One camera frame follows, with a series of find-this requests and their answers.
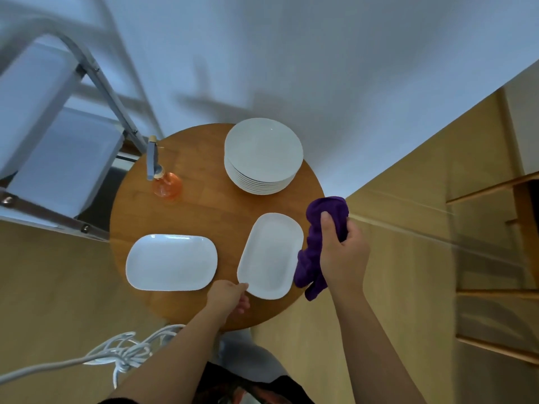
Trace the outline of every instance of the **light wood floor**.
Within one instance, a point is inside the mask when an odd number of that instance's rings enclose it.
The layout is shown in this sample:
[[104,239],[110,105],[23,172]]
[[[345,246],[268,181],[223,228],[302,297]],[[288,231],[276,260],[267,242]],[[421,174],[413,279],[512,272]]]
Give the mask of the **light wood floor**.
[[[445,199],[515,175],[496,96],[481,102],[348,198],[353,213],[522,263],[504,193],[448,209]],[[537,402],[539,374],[455,341],[539,352],[539,304],[455,298],[455,287],[533,286],[527,271],[441,242],[360,223],[371,243],[365,292],[429,403]],[[107,244],[0,222],[0,373],[86,353],[117,333],[163,325],[120,282]],[[253,329],[320,404],[352,403],[330,294],[301,298]],[[96,403],[110,367],[79,366],[0,387],[1,403]]]

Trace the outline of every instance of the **stack of plates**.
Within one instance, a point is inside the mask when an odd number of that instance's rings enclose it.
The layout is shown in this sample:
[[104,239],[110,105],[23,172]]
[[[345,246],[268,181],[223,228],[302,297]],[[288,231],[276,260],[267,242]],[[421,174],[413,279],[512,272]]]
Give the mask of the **stack of plates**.
[[264,196],[279,192],[290,184],[302,162],[300,139],[278,121],[247,119],[226,136],[226,173],[248,193]]

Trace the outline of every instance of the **purple cloth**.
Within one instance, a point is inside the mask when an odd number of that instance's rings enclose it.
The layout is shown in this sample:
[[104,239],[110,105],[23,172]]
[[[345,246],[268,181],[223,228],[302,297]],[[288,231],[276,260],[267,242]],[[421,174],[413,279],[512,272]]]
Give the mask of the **purple cloth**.
[[332,216],[340,242],[343,242],[348,235],[346,227],[348,206],[344,198],[324,197],[309,204],[306,212],[307,221],[310,222],[307,249],[299,251],[294,274],[294,283],[297,287],[304,288],[311,284],[305,291],[307,300],[313,300],[328,287],[320,268],[320,253],[322,252],[320,214],[322,211],[327,211]]

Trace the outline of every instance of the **hand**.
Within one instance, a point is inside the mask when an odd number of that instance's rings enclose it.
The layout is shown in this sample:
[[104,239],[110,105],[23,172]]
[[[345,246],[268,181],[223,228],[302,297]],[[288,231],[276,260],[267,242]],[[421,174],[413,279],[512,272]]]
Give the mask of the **hand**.
[[236,285],[220,279],[215,281],[207,293],[206,307],[223,319],[223,324],[232,312],[245,313],[251,305],[245,291],[247,283]]
[[320,216],[322,226],[322,253],[320,267],[332,292],[363,292],[363,278],[367,269],[370,248],[359,227],[348,218],[348,236],[339,242],[333,218],[326,211]]

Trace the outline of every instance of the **wooden tabletop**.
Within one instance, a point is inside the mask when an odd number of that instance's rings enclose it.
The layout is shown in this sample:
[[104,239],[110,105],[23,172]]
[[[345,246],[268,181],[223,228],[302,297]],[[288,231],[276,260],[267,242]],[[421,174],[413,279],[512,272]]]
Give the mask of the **wooden tabletop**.
[[[232,126],[196,126],[158,142],[159,163],[183,180],[183,193],[174,201],[153,194],[152,182],[146,180],[145,155],[129,170],[111,214],[111,248],[124,279],[129,250],[136,240],[148,234],[200,235],[211,239],[218,257],[213,280],[228,279],[234,283],[238,282],[237,268],[247,237],[262,214],[274,212],[292,217],[307,238],[309,223],[305,210],[311,201],[323,196],[311,168],[303,162],[294,180],[277,194],[255,196],[241,190],[228,178],[224,167],[224,142]],[[133,291],[157,315],[170,323],[186,324],[204,307],[209,287],[189,292]],[[292,285],[287,295],[277,300],[249,294],[251,308],[243,315],[230,317],[224,330],[244,329],[271,319],[302,293],[302,289]]]

